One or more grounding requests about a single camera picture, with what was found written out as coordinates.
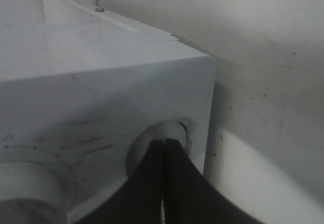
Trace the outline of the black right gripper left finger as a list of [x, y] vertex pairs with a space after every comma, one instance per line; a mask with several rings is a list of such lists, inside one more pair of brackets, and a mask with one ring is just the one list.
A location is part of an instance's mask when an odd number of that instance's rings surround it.
[[162, 141], [152, 141], [129, 179], [78, 223], [161, 223]]

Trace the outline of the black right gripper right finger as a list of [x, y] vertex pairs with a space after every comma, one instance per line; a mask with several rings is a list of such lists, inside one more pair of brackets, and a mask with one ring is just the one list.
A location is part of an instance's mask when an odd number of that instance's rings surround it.
[[165, 141], [164, 212], [166, 223], [258, 223], [223, 197], [174, 139]]

